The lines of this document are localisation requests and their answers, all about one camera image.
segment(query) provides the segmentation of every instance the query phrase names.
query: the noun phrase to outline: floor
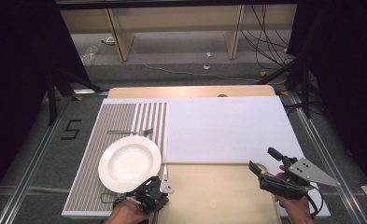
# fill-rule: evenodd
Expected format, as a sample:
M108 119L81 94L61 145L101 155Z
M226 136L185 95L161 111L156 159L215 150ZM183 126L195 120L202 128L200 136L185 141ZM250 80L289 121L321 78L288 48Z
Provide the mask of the floor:
M267 55L273 57L267 44L258 45L257 39L253 37L259 36L259 31L244 31L244 34L255 46L259 46ZM284 53L284 49L287 46L286 43L289 42L290 31L267 31L267 34L270 37L269 41L280 45L275 45L277 54L272 49L277 62L288 63L293 57ZM254 84L261 79L261 73L271 74L278 68L277 64L254 50L243 34L240 34L234 60L228 58L222 32L137 34L128 61L124 63L119 62L114 46L101 42L106 41L108 37L110 37L109 34L72 35L78 54L86 65L91 80L108 88L113 85L156 86L182 83L184 85L205 85L209 81L214 85ZM255 69L251 68L250 76L240 74L241 70L247 71L245 66L248 63L255 67ZM122 74L120 77L122 81L110 81L109 78L115 76L116 71L130 71L133 75ZM148 79L134 82L138 76L134 74L134 71L142 76L143 74L148 75ZM150 80L152 76L155 76L154 74L161 78ZM279 77L270 83L276 91L285 90L284 78L286 76ZM78 84L72 84L72 86L75 90L87 89ZM61 217L61 211L84 153L83 149L91 134L91 127L96 121L97 111L105 97L104 94L93 94L84 96L82 99L80 97L61 99L58 106L64 109L59 111L60 121L57 122L59 125L53 130L47 126L49 115L47 102L41 106L37 123L0 185L0 220L6 220L1 216L5 214L3 210L10 205L9 208L15 209L12 209L13 214L9 223L103 223L102 219L71 220ZM292 105L296 100L300 100L297 92L281 95L280 98L285 105ZM328 170L330 167L322 165L324 158L319 156L319 151L327 150L331 154L337 171L346 181L349 192L354 196L355 202L359 204L359 209L349 209L346 207L345 191L322 187L320 189L332 215L319 217L316 223L367 223L367 194L361 188L367 185L367 178L354 159L345 152L344 143L339 140L332 120L329 119L327 111L321 105L321 99L314 93L311 99L320 103L311 105L312 118L309 123L304 121L299 110L287 109L303 152L307 158ZM80 119L80 122L72 123L72 125L77 125L75 128L80 129L80 133L74 141L64 141L62 140L64 137L72 136L71 133L65 132L65 125L73 119ZM316 127L318 135L309 134L308 130L311 127ZM319 142L317 138L320 138L323 146L315 146L314 142ZM47 148L47 150L44 153L38 153L41 148ZM38 158L41 162L32 167L31 161L34 158ZM16 204L11 204L15 190L18 186L24 186L23 177L29 175L27 171L30 169L33 175L26 183L28 188L23 191L21 200L18 200ZM284 218L283 223L288 223L288 221Z

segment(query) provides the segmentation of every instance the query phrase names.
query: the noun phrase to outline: gray floor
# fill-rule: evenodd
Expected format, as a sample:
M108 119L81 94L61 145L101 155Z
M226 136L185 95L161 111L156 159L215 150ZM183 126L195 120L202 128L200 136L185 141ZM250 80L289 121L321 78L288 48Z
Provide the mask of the gray floor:
M289 41L289 31L279 31L285 42ZM269 31L271 41L284 45L283 41ZM83 58L88 74L94 84L104 88L116 86L174 86L174 85L239 85L254 84L261 79L261 72L272 73L278 66L271 63L250 47L241 36L237 55L234 60L228 58L222 32L183 32L137 34L132 52L127 62L119 62L115 48L102 44L110 35L73 35L79 55ZM260 45L270 54L265 44ZM282 60L292 58L276 47ZM277 91L283 91L282 76L271 84ZM75 89L87 89L78 84ZM65 111L60 111L60 120L55 127L49 147L41 164L35 170L35 177L26 192L13 223L102 223L102 220L71 220L61 216L67 193L73 183L79 163L88 143L92 126L104 95L83 96L68 100ZM280 96L281 101L291 105L290 96ZM321 102L314 94L312 100ZM367 217L367 195L361 186L367 185L367 178L361 172L355 160L345 154L332 120L324 114L322 105L311 105L312 121L319 135L341 170L355 197ZM32 131L22 146L16 160L11 164L0 185L0 216L25 175L31 159L36 153L44 134L48 131L48 105L41 106ZM63 140L72 136L65 128L71 119L72 128L79 129L76 139ZM292 110L289 120L302 146L304 155L321 168L322 161L315 150L312 139L306 133L299 113ZM325 203L331 210L330 217L317 218L316 223L355 223L352 221L340 194L330 187L320 186Z

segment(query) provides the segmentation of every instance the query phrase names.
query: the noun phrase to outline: human hand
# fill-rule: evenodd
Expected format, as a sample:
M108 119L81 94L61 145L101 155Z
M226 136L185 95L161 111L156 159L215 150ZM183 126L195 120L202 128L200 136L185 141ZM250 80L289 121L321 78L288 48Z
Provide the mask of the human hand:
M281 170L285 170L283 165L279 166ZM283 173L279 173L276 177L283 177ZM309 202L306 197L300 200L290 200L284 197L275 195L275 201L280 202L288 213L291 224L313 224L314 220L311 218L309 210Z
M137 203L124 200L116 205L105 224L137 224L148 219L149 214L142 212Z

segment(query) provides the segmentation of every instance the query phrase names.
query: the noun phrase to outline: aluminum rail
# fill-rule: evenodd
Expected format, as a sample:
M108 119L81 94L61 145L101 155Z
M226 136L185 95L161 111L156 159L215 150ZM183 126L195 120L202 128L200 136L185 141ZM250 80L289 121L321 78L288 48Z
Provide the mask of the aluminum rail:
M49 143L52 140L52 137L60 124L61 116L63 115L69 103L70 97L62 99L60 105L61 112L59 116L57 116L56 120L53 122L53 125L48 127L39 146L37 147L35 155L33 156L28 168L26 169L25 174L22 177L20 184L18 184L18 186L15 188L14 193L9 198L2 214L0 215L0 224L8 224L14 221L14 218L22 205L23 199L25 198L26 192L32 184L38 167L40 166L44 155L49 148Z
M301 99L296 92L292 92L290 94L290 100L294 104L298 104L301 102ZM335 180L340 182L341 187L337 188L337 192L339 193L341 200L346 206L346 210L351 216L352 221L358 224L367 223L367 217L361 210L358 199L343 178L343 175L338 169L337 164L334 162L332 155L329 153L329 150L326 148L326 145L323 143L317 129L315 128L314 123L311 119L308 119L306 117L301 108L297 109L297 112L303 126L305 127L305 130L307 131L312 143L314 144L315 149L317 150L320 159L325 165L327 172Z

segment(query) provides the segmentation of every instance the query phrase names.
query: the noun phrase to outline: plate rim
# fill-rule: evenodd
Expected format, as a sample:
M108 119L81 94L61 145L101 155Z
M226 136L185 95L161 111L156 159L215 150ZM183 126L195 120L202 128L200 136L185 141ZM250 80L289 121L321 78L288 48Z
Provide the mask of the plate rim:
M117 193L125 193L130 192L134 190L136 187L121 187L116 185L116 182L110 181L112 180L109 175L108 171L108 164L110 162L111 156L108 156L110 154L110 151L118 151L119 147L116 147L117 145L121 145L121 147L125 147L128 145L141 145L144 146L144 148L149 152L151 158L152 158L152 165L150 167L150 171L148 172L148 177L146 179L152 177L153 175L156 175L160 171L161 163L162 163L162 157L159 147L150 139L144 137L144 136L127 136L123 137L107 147L107 149L103 152L99 164L98 164L98 176L101 180L102 184L109 190L117 192Z

